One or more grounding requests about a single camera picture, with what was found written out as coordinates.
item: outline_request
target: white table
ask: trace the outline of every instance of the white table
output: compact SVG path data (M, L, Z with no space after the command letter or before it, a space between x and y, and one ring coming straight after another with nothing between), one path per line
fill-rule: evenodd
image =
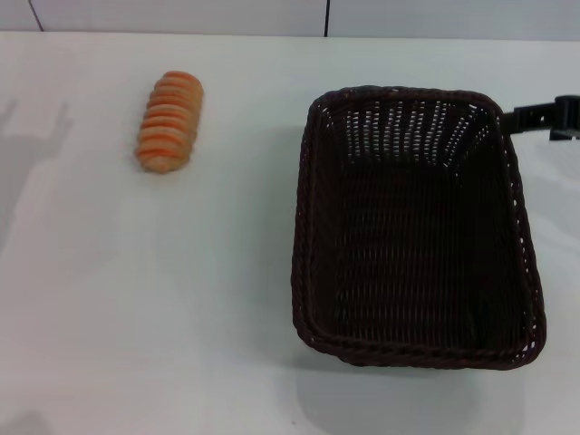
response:
M513 372L359 369L292 326L308 106L366 83L580 93L580 43L0 34L0 435L578 433L580 144L515 137L548 318ZM207 92L191 164L131 153L153 83Z

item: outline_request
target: white wall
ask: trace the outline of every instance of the white wall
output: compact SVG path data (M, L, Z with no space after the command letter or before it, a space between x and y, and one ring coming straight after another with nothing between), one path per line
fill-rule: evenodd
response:
M329 36L578 41L580 0L331 0Z
M44 30L322 36L325 0L33 0Z
M26 0L0 0L1 30L38 30Z

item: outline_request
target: wicker basket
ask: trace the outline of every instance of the wicker basket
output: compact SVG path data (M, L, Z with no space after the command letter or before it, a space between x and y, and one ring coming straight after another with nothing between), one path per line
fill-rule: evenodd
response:
M474 92L363 86L313 103L292 268L306 344L353 365L537 358L544 302L504 119Z

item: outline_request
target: dark brown wicker basket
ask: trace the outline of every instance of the dark brown wicker basket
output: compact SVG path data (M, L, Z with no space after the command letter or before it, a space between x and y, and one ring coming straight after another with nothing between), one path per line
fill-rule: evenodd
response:
M292 268L306 344L354 365L537 358L542 288L501 119L474 92L363 86L313 103Z

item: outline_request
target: white tabletop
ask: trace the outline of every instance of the white tabletop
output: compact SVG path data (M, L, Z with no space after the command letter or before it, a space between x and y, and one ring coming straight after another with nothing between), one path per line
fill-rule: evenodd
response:
M580 93L580 43L0 34L0 435L576 434L580 142L515 137L548 341L513 372L360 369L292 326L300 139L359 84ZM153 83L206 89L183 170L131 153Z

